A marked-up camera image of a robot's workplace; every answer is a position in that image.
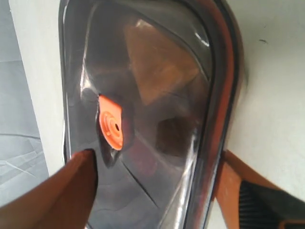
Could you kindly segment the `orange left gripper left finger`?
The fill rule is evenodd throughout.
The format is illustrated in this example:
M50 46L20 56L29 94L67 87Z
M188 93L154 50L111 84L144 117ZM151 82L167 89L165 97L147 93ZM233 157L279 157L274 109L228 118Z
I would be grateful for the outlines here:
M75 153L56 174L0 208L2 229L84 229L98 185L93 149Z

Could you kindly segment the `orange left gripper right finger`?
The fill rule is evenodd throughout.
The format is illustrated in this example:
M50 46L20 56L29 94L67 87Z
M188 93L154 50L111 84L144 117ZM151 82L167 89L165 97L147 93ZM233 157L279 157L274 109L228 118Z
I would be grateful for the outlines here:
M231 151L222 153L214 194L229 229L305 227L305 203L258 174Z

